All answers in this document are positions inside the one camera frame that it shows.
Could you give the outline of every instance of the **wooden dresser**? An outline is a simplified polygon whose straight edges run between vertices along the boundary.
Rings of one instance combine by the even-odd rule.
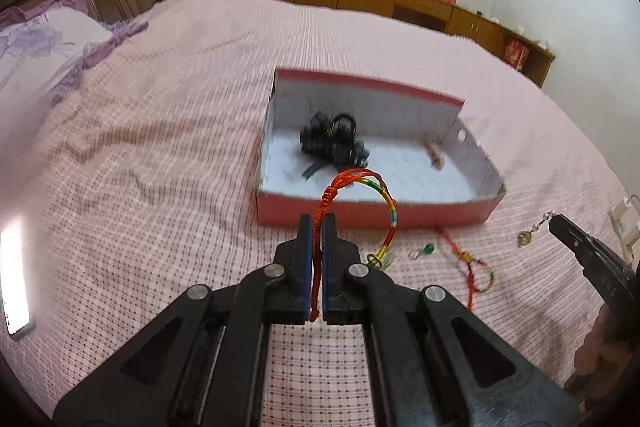
[[[511,38],[523,42],[529,49],[529,58],[522,73],[538,87],[542,87],[551,63],[556,58],[535,42],[513,30],[491,22],[476,13],[441,0],[282,0],[310,6],[326,6],[341,10],[377,13],[385,17],[430,28],[432,30],[472,39],[487,51],[502,58]]]

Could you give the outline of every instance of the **knot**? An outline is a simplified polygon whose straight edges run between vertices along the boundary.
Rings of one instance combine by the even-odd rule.
[[[329,185],[324,190],[322,201],[332,201],[338,195],[338,189]]]

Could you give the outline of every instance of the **gold pendant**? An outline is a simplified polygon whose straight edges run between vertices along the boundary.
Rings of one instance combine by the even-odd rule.
[[[526,247],[531,242],[532,234],[530,230],[522,230],[518,234],[518,248]]]

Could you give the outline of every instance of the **red string bracelet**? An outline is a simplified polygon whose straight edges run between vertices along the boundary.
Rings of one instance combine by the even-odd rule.
[[[314,266],[314,277],[311,285],[311,312],[309,313],[309,321],[314,322],[320,316],[320,310],[318,308],[318,293],[320,291],[320,281],[322,278],[322,259],[320,253],[320,228],[322,227],[322,219],[326,214],[329,205],[338,194],[338,190],[351,185],[353,182],[366,178],[366,176],[372,176],[377,179],[380,187],[386,192],[388,196],[388,188],[386,188],[385,182],[382,180],[382,176],[377,172],[370,171],[365,168],[349,169],[338,174],[331,185],[329,185],[322,195],[320,206],[316,212],[314,219],[313,236],[312,236],[312,259]],[[394,237],[396,231],[395,224],[392,223],[392,227],[389,233],[385,237],[383,248],[388,247],[388,244]]]
[[[443,238],[451,248],[451,251],[457,256],[460,261],[466,264],[468,274],[466,276],[466,286],[468,288],[468,297],[466,299],[466,309],[472,311],[474,308],[474,293],[484,293],[494,285],[495,275],[493,269],[485,263],[482,259],[476,259],[472,255],[469,255],[466,251],[462,250],[451,236],[443,229],[436,229],[436,233],[439,237]],[[489,273],[489,282],[483,288],[476,286],[476,276],[472,264],[478,264],[482,266]]]

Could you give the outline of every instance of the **pink bedsheet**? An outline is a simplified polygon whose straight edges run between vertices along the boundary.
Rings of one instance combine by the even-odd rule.
[[[267,264],[294,230],[259,227],[252,196],[277,66],[391,78],[466,103],[461,118],[506,180],[484,225],[450,229],[494,266],[476,313],[562,382],[600,298],[548,231],[548,210],[617,248],[607,209],[623,188],[596,148],[534,84],[471,41],[382,17],[274,0],[168,0],[87,71],[31,149],[25,272],[36,330],[0,348],[48,413],[63,394],[193,283],[218,288]],[[363,256],[380,232],[340,235]],[[406,253],[427,242],[423,261]],[[389,271],[466,299],[460,266],[431,230],[400,232]],[[263,424],[373,425],[359,327],[274,327]]]

